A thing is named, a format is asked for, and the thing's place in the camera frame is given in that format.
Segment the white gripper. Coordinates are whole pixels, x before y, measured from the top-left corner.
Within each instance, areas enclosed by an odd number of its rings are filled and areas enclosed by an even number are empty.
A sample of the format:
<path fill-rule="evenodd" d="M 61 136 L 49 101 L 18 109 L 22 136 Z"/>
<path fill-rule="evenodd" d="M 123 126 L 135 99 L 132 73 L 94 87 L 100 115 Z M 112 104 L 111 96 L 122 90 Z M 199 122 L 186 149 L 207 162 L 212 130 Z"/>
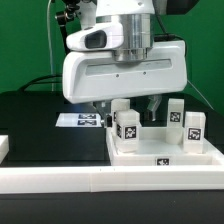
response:
<path fill-rule="evenodd" d="M 155 121 L 160 94 L 182 91 L 186 84 L 184 41 L 156 42 L 141 62 L 117 62 L 111 52 L 100 51 L 71 52 L 63 64 L 64 97 L 73 104 L 94 102 L 104 128 L 112 126 L 111 102 L 105 100 L 150 95 L 147 114 Z"/>

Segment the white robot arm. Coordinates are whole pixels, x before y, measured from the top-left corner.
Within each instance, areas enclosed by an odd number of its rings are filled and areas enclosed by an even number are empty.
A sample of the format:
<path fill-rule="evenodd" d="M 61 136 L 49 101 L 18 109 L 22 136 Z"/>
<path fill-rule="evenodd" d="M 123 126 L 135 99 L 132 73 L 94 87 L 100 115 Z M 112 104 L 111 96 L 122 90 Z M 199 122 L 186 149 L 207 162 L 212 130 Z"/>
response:
<path fill-rule="evenodd" d="M 62 0 L 64 22 L 77 17 L 81 30 L 65 38 L 63 95 L 73 104 L 95 104 L 106 127 L 117 98 L 148 96 L 150 109 L 161 95 L 187 84 L 186 44 L 153 22 L 162 15 L 183 15 L 200 0 Z"/>

